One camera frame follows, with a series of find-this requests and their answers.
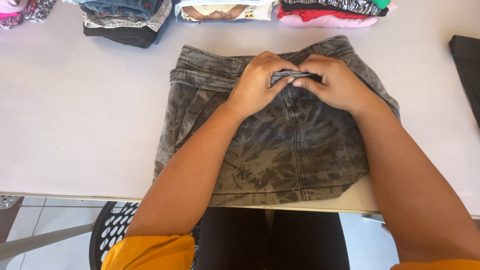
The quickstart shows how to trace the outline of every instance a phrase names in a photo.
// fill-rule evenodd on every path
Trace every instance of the stack of folded clothes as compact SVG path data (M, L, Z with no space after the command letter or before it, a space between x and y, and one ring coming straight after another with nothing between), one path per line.
M0 0L0 26L11 28L23 21L43 21L57 0Z
M365 27L396 8L390 0L283 0L275 12L285 25Z
M272 0L180 0L175 2L175 16L184 22L270 21Z
M71 0L85 12L84 34L146 49L173 17L171 0Z

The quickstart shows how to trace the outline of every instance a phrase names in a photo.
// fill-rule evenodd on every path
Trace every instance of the yellow sleeve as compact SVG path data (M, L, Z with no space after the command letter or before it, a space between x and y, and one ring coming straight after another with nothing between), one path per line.
M395 264L390 270L478 270L480 261L449 259L431 262L406 261Z
M193 237L132 236L114 244L102 270L189 270L195 253Z

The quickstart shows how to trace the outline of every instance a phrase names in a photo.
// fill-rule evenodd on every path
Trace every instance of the black leggings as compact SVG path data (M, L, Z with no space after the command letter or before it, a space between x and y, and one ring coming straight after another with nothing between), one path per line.
M195 270L348 270L338 213L208 207Z

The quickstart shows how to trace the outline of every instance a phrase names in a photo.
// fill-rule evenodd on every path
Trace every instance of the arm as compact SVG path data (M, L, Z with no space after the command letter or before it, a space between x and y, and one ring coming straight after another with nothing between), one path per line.
M190 233L206 210L223 157L240 124L293 81L291 76L284 77L270 87L273 72L282 69L298 70L270 52L247 65L228 100L165 165L143 198L126 237Z
M400 261L480 260L480 232L446 179L387 104L340 60L312 55L299 66L323 76L293 82L350 112L365 142L373 190Z

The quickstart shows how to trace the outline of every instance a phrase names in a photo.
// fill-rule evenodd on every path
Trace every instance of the forearm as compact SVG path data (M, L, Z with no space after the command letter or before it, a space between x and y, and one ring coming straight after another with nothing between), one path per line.
M480 259L480 233L452 187L379 102L354 117L400 261Z
M189 233L206 210L225 152L242 121L220 106L165 165L126 236Z

